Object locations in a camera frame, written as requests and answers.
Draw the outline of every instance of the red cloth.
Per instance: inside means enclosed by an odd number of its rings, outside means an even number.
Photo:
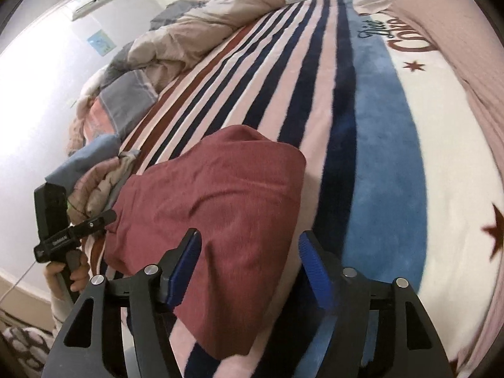
[[[202,255],[175,314],[212,357],[246,355],[286,262],[305,165],[252,128],[222,129],[128,180],[105,260],[131,275],[199,229]]]

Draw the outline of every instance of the brown star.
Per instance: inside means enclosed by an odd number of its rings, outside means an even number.
[[[409,68],[411,69],[411,72],[415,72],[416,70],[425,71],[425,69],[423,69],[423,67],[425,67],[425,64],[419,64],[416,61],[405,62],[405,64],[406,65],[403,68]]]
[[[502,250],[504,245],[504,216],[502,216],[502,213],[495,205],[493,205],[493,211],[495,212],[495,225],[482,228],[484,232],[488,233],[495,239],[495,245],[493,246],[490,261],[492,261],[499,250]]]

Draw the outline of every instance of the striped blanket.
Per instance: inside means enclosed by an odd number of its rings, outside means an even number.
[[[303,152],[301,212],[250,354],[212,359],[177,321],[170,342],[185,377],[316,375],[335,319],[317,308],[301,269],[306,229],[371,279],[408,279],[450,360],[472,345],[501,261],[482,228],[495,225],[504,192],[466,93],[432,42],[399,18],[358,16],[352,0],[287,6],[169,85],[123,150],[141,150],[142,174],[233,124]]]

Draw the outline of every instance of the air conditioner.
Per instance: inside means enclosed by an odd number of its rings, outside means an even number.
[[[109,0],[72,0],[63,7],[64,13],[72,21],[83,17]]]

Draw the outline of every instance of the blue poster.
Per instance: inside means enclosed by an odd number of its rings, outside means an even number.
[[[88,42],[102,57],[107,55],[116,47],[114,42],[103,30],[100,30],[90,36],[88,38]]]

